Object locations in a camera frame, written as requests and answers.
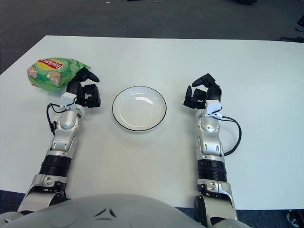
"white bracket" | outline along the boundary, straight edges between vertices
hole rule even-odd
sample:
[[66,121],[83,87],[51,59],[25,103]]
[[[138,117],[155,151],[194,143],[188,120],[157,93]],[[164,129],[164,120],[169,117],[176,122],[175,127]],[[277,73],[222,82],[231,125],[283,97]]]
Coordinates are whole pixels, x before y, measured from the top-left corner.
[[60,111],[63,110],[70,110],[70,111],[75,111],[75,100],[76,100],[76,95],[72,93],[64,93],[61,95],[61,104],[59,107]]
[[213,116],[217,119],[222,119],[223,116],[219,112],[222,106],[218,100],[206,100],[206,112],[205,116]]

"black joint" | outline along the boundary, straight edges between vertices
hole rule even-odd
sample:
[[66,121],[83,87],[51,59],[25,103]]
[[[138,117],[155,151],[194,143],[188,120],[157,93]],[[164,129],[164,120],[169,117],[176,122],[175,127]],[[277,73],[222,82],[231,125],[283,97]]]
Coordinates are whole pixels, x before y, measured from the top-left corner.
[[194,200],[194,220],[207,227],[206,206],[202,196],[197,196]]
[[70,162],[68,157],[48,155],[41,164],[39,174],[66,177]]
[[225,164],[216,160],[198,160],[198,172],[200,179],[227,182]]

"green chip bag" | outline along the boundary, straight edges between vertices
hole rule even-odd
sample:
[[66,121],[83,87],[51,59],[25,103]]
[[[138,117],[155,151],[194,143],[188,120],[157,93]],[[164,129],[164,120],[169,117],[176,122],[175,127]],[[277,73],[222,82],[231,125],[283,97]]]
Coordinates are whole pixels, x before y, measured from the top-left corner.
[[48,91],[59,91],[81,68],[89,66],[71,58],[44,58],[27,69],[28,79],[33,86]]

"white plate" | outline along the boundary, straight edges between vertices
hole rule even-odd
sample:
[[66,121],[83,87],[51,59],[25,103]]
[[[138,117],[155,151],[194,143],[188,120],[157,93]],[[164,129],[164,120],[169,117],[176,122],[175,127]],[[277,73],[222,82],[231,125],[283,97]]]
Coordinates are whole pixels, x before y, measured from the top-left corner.
[[113,101],[113,116],[124,128],[146,131],[157,126],[165,117],[167,105],[162,95],[145,86],[123,90]]

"robotic arm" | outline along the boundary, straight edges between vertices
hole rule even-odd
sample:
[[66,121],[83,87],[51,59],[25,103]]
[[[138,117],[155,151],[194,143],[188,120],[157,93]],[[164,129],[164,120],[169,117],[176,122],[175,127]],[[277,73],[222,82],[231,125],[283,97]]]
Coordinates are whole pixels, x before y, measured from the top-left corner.
[[194,218],[200,224],[212,227],[224,219],[237,220],[237,214],[231,186],[227,182],[223,146],[218,137],[218,121],[223,120],[220,114],[221,89],[210,74],[204,75],[192,84],[195,87],[200,85],[208,88],[207,92],[195,89],[192,96],[191,86],[188,86],[184,105],[199,109],[196,114],[196,156],[199,172],[197,189],[200,195],[194,201]]
[[[47,106],[47,119],[54,137],[41,164],[40,172],[34,176],[18,212],[26,214],[66,200],[67,172],[77,146],[77,134],[81,130],[82,119],[86,114],[84,107],[99,107],[101,104],[98,87],[95,84],[81,86],[80,83],[87,79],[99,82],[93,73],[82,68],[68,83],[66,93],[61,96],[61,105]],[[56,113],[61,113],[57,122],[50,121],[50,107]]]

